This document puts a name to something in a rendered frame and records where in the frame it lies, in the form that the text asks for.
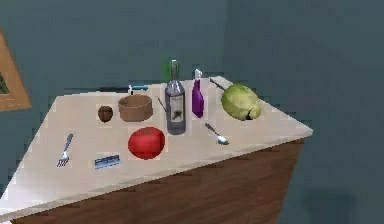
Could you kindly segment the purple spray bottle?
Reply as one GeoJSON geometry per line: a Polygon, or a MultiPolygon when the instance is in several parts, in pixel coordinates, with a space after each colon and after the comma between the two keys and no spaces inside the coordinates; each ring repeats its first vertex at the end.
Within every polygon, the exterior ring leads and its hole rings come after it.
{"type": "Polygon", "coordinates": [[[192,89],[192,112],[198,118],[201,118],[204,114],[204,98],[200,90],[201,77],[202,72],[196,69],[194,71],[194,84],[192,89]]]}

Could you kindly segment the grey glass wine bottle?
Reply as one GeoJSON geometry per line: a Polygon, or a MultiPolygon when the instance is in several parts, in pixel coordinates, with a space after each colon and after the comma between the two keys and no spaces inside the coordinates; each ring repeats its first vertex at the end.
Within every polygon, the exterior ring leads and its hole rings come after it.
{"type": "Polygon", "coordinates": [[[171,135],[181,135],[186,131],[185,89],[179,81],[179,62],[172,59],[168,67],[170,80],[165,89],[167,131],[171,135]]]}

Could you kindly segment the green bottle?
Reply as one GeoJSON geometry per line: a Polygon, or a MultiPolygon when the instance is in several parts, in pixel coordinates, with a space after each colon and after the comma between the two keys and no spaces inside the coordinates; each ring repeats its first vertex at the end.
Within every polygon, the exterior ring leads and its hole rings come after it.
{"type": "Polygon", "coordinates": [[[179,78],[180,63],[176,59],[171,59],[164,64],[163,70],[166,83],[171,80],[177,80],[179,78]]]}

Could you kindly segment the silver spoon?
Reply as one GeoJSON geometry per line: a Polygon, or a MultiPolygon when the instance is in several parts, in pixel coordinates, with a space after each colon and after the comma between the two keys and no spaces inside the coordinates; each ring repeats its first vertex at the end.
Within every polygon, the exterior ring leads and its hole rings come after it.
{"type": "Polygon", "coordinates": [[[223,137],[222,135],[220,135],[209,123],[205,123],[205,127],[207,129],[209,129],[210,131],[212,131],[216,137],[217,137],[217,142],[220,144],[220,145],[228,145],[229,144],[229,141],[223,137]]]}

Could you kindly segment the dark thin utensil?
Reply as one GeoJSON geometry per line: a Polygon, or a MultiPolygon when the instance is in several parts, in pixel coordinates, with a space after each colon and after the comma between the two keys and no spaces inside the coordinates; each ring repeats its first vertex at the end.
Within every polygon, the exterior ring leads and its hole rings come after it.
{"type": "Polygon", "coordinates": [[[217,82],[216,82],[215,80],[213,80],[212,78],[210,78],[209,81],[210,81],[211,83],[213,83],[217,88],[219,88],[219,89],[221,89],[221,90],[223,90],[223,91],[226,90],[226,88],[224,88],[222,85],[220,85],[219,83],[217,83],[217,82]]]}

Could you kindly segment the green lettuce head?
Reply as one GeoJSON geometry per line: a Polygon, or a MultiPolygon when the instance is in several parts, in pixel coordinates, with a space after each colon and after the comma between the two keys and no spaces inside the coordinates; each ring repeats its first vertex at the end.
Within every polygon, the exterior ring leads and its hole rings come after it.
{"type": "Polygon", "coordinates": [[[254,120],[261,115],[261,102],[257,94],[247,86],[232,84],[222,94],[223,109],[241,121],[254,120]]]}

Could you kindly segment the red tomato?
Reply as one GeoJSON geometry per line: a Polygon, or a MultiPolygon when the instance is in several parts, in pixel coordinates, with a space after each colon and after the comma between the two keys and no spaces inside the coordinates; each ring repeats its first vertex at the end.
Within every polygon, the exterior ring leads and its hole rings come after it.
{"type": "Polygon", "coordinates": [[[144,127],[135,131],[128,140],[128,150],[137,158],[149,160],[164,149],[165,135],[156,127],[144,127]]]}

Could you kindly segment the brown bowl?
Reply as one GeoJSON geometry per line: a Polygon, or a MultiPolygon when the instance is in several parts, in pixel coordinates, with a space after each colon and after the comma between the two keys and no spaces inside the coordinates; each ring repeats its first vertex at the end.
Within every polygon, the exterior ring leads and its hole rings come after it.
{"type": "Polygon", "coordinates": [[[152,98],[135,94],[118,101],[120,118],[125,122],[141,122],[153,115],[152,98]]]}

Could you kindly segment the brown wooden counter cabinet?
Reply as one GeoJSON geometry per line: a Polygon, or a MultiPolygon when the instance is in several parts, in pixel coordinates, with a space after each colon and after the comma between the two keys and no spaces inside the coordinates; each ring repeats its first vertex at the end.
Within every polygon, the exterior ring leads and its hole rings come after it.
{"type": "Polygon", "coordinates": [[[153,115],[142,122],[119,116],[103,123],[101,106],[116,107],[121,94],[89,92],[55,99],[0,198],[0,224],[274,224],[308,126],[263,102],[259,118],[239,121],[221,106],[223,90],[204,78],[202,118],[166,135],[163,152],[141,160],[128,150],[136,130],[166,128],[153,84],[153,115]],[[209,123],[228,145],[220,145],[209,123]],[[57,167],[67,136],[69,161],[57,167]],[[94,161],[118,155],[101,169],[94,161]]]}

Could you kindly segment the small dark brown round object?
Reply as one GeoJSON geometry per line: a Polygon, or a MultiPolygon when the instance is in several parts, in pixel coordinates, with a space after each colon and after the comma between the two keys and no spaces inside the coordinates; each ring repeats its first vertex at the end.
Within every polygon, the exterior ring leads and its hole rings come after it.
{"type": "Polygon", "coordinates": [[[110,106],[101,106],[98,109],[98,117],[104,123],[109,122],[113,117],[113,109],[110,106]]]}

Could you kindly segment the blue grey flat card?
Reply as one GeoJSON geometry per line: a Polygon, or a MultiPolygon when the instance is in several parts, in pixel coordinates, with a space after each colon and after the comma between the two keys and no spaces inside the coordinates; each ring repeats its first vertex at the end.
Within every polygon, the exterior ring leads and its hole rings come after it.
{"type": "Polygon", "coordinates": [[[96,169],[105,168],[108,166],[117,165],[120,163],[120,157],[118,155],[107,156],[104,158],[99,158],[94,161],[94,167],[96,169]]]}

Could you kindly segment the silver fork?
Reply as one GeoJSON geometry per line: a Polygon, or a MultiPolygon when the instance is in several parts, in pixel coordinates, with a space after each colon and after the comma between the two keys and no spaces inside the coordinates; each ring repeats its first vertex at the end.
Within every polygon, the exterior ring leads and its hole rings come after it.
{"type": "Polygon", "coordinates": [[[68,150],[69,146],[71,145],[72,139],[73,139],[73,134],[69,134],[67,136],[66,143],[64,145],[64,149],[63,149],[61,158],[57,162],[57,167],[63,167],[69,161],[69,156],[68,156],[67,150],[68,150]]]}

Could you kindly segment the wooden framed picture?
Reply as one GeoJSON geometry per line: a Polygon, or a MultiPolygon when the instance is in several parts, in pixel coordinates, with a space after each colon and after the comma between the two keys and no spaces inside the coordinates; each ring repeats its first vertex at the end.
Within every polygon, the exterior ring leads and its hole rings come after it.
{"type": "Polygon", "coordinates": [[[0,27],[0,74],[9,90],[0,94],[0,111],[30,109],[31,102],[0,27]]]}

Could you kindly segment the teal handled utensil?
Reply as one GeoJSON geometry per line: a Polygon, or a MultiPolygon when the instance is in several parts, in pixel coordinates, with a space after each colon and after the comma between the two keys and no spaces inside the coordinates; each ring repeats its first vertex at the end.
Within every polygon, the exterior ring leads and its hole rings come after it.
{"type": "Polygon", "coordinates": [[[139,90],[147,91],[148,86],[146,85],[129,85],[128,86],[128,93],[130,93],[131,95],[133,95],[135,91],[139,91],[139,90]]]}

